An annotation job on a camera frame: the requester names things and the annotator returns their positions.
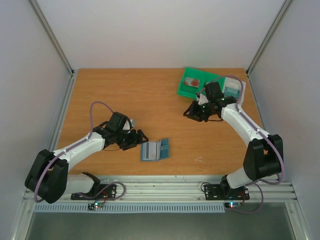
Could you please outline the blue card holder wallet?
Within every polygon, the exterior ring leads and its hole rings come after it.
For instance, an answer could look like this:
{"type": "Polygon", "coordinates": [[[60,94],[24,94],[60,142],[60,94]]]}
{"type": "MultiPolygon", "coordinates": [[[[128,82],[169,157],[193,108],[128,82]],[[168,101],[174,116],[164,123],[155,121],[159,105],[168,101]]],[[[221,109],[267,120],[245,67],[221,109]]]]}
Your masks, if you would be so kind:
{"type": "Polygon", "coordinates": [[[157,160],[153,160],[153,161],[145,161],[142,160],[142,145],[140,148],[140,161],[141,162],[157,162],[160,160],[164,160],[164,159],[168,159],[170,157],[170,144],[169,144],[169,139],[168,138],[163,138],[159,141],[155,141],[157,142],[158,145],[158,152],[157,152],[157,160]]]}

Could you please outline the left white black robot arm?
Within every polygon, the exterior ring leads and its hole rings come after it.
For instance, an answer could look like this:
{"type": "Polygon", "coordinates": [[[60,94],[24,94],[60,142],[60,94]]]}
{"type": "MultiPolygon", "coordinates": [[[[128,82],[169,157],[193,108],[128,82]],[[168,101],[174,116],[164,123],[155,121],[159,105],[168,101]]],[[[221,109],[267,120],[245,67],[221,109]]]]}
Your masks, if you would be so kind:
{"type": "Polygon", "coordinates": [[[98,126],[73,144],[49,151],[41,150],[25,179],[24,185],[34,193],[36,203],[55,203],[63,195],[77,194],[85,199],[96,199],[104,187],[94,175],[83,172],[69,177],[69,171],[78,163],[110,145],[118,145],[126,151],[148,142],[142,130],[134,129],[134,121],[126,115],[114,112],[110,119],[98,126]]]}

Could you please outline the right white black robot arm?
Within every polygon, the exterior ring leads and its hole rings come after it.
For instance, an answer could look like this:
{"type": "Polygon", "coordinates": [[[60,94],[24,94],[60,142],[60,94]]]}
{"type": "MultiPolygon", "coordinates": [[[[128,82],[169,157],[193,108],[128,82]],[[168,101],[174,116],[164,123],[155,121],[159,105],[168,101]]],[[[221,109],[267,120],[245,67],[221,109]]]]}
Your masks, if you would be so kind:
{"type": "Polygon", "coordinates": [[[242,109],[239,99],[222,93],[218,82],[205,85],[183,115],[197,122],[208,122],[217,115],[227,122],[246,145],[243,165],[222,177],[219,190],[224,200],[232,199],[245,185],[263,181],[265,177],[284,174],[283,140],[256,124],[242,109]]]}

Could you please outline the red patterned card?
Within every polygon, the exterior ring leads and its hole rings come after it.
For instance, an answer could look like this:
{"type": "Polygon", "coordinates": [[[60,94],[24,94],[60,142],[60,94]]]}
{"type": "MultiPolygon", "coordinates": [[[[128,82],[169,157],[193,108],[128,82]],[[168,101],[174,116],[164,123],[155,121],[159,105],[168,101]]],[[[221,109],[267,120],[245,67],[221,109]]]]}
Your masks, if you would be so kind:
{"type": "Polygon", "coordinates": [[[200,80],[192,77],[186,77],[183,80],[183,84],[189,87],[198,88],[200,85],[200,80]]]}

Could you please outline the teal card in white bin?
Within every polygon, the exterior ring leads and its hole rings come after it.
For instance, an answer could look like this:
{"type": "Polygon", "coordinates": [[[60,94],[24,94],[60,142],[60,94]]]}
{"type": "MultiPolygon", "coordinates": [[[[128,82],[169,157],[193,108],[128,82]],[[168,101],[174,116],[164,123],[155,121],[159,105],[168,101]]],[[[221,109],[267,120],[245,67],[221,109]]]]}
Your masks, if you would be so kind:
{"type": "Polygon", "coordinates": [[[234,97],[235,99],[238,99],[241,93],[241,88],[225,86],[223,93],[226,97],[234,97]]]}

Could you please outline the middle green plastic bin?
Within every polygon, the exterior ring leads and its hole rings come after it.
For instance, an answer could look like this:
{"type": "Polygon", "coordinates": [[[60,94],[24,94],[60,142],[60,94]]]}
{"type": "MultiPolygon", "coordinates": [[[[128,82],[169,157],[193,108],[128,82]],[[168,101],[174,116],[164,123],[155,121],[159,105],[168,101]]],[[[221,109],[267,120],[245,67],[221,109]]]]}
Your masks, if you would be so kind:
{"type": "Polygon", "coordinates": [[[200,87],[204,87],[206,84],[212,82],[212,81],[216,81],[219,83],[219,86],[222,88],[224,86],[225,83],[225,77],[221,77],[218,74],[214,74],[214,73],[210,73],[210,72],[204,72],[202,74],[202,77],[200,79],[200,87]]]}

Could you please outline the white plastic bin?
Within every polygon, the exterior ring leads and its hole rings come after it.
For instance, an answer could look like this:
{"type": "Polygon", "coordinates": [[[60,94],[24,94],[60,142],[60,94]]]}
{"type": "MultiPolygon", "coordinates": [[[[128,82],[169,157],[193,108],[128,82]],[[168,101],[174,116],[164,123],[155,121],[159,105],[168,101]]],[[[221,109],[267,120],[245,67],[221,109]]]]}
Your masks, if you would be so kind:
{"type": "Polygon", "coordinates": [[[224,86],[222,88],[222,93],[224,94],[224,87],[229,86],[229,87],[239,87],[241,88],[240,90],[240,96],[238,99],[238,104],[241,106],[244,101],[244,96],[245,96],[245,90],[246,90],[246,83],[244,81],[240,81],[234,78],[226,77],[224,81],[224,86]]]}

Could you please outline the left small circuit board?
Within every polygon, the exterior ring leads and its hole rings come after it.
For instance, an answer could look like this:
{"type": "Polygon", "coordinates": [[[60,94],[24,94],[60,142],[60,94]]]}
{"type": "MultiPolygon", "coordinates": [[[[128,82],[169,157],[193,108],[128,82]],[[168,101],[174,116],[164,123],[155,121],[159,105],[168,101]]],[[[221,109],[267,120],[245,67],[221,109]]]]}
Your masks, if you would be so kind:
{"type": "Polygon", "coordinates": [[[87,210],[88,211],[96,211],[104,206],[104,203],[101,202],[96,202],[96,203],[89,203],[87,205],[87,210]]]}

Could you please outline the right small circuit board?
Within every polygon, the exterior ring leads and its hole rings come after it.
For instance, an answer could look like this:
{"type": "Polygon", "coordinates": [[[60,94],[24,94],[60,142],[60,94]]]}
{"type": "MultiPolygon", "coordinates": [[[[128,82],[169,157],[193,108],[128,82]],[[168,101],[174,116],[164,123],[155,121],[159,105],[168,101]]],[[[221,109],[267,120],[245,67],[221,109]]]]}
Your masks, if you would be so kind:
{"type": "Polygon", "coordinates": [[[234,201],[230,201],[230,202],[225,202],[224,206],[228,209],[234,209],[234,208],[239,208],[241,206],[244,205],[244,202],[234,202],[234,201]]]}

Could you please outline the aluminium front rail frame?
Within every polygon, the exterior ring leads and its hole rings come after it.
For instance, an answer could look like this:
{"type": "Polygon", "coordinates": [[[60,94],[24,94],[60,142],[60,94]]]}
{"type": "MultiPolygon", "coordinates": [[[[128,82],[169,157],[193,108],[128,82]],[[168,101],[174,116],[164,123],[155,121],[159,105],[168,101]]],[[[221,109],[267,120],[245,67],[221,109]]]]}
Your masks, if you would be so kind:
{"type": "MultiPolygon", "coordinates": [[[[193,203],[205,202],[201,191],[204,182],[218,184],[222,175],[97,175],[101,183],[121,182],[126,194],[120,202],[128,203],[193,203]]],[[[291,182],[279,185],[257,183],[263,191],[265,203],[298,202],[291,182]]],[[[245,203],[260,203],[261,193],[257,186],[248,187],[250,199],[245,203]]]]}

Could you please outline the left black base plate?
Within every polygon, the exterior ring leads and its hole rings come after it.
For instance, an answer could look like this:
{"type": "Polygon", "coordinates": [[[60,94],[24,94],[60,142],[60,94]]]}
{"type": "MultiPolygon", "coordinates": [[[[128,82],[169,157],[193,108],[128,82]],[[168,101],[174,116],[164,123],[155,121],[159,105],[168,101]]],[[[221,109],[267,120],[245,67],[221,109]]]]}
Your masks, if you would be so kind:
{"type": "Polygon", "coordinates": [[[115,198],[117,193],[116,184],[99,184],[94,185],[89,192],[72,193],[71,200],[98,200],[105,197],[115,198]]]}

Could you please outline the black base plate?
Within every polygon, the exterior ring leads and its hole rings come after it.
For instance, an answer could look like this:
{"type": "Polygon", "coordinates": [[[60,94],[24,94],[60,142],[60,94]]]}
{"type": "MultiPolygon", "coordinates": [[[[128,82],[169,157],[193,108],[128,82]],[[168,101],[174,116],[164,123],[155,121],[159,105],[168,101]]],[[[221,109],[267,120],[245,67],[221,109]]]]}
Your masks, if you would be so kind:
{"type": "Polygon", "coordinates": [[[200,189],[207,201],[246,201],[250,199],[249,190],[244,186],[231,189],[229,193],[223,193],[219,184],[204,182],[201,184],[200,189]]]}
{"type": "Polygon", "coordinates": [[[72,193],[71,200],[98,200],[105,197],[115,198],[117,193],[116,184],[99,184],[94,185],[89,192],[72,193]]]}

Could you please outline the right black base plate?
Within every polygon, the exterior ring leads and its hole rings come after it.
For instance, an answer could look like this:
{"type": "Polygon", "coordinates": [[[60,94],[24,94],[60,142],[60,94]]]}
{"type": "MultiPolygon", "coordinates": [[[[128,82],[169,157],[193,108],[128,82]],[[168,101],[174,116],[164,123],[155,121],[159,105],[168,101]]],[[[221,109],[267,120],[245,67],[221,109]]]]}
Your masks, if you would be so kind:
{"type": "Polygon", "coordinates": [[[229,193],[223,193],[219,184],[204,182],[201,184],[200,189],[207,201],[246,201],[250,199],[249,190],[244,186],[231,189],[229,193]]]}

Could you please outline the left aluminium corner post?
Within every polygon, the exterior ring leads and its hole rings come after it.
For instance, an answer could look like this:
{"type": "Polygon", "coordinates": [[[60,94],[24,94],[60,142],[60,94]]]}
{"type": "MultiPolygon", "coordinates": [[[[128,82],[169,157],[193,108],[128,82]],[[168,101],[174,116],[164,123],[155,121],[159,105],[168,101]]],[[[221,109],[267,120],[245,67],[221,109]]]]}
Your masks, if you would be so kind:
{"type": "Polygon", "coordinates": [[[39,19],[41,25],[43,26],[46,34],[48,35],[50,41],[52,42],[55,50],[57,51],[60,59],[62,60],[67,72],[72,77],[74,75],[75,70],[71,67],[69,60],[67,59],[58,39],[56,38],[47,18],[45,17],[39,3],[36,0],[29,0],[28,1],[33,8],[37,18],[39,19]]]}

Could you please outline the aluminium corner post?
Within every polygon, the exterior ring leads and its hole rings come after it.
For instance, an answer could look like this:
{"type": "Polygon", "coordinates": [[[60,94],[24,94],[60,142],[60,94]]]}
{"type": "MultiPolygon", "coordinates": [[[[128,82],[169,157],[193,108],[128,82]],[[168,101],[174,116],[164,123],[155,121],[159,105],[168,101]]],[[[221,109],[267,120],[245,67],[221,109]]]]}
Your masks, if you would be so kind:
{"type": "Polygon", "coordinates": [[[247,70],[246,75],[249,78],[252,71],[254,70],[255,66],[257,65],[258,61],[262,57],[263,53],[265,52],[268,44],[270,43],[272,37],[276,33],[278,27],[280,26],[281,22],[283,21],[285,15],[287,14],[289,8],[291,7],[293,0],[284,0],[278,10],[277,14],[275,15],[270,27],[268,28],[261,44],[259,45],[252,61],[250,62],[247,70]]]}
{"type": "Polygon", "coordinates": [[[71,67],[69,60],[67,59],[58,39],[56,38],[47,18],[45,17],[39,3],[36,0],[29,0],[28,1],[33,8],[37,18],[39,19],[41,25],[43,26],[46,34],[48,35],[50,41],[52,42],[55,50],[57,51],[60,59],[62,60],[67,72],[72,77],[74,75],[75,70],[71,67]]]}

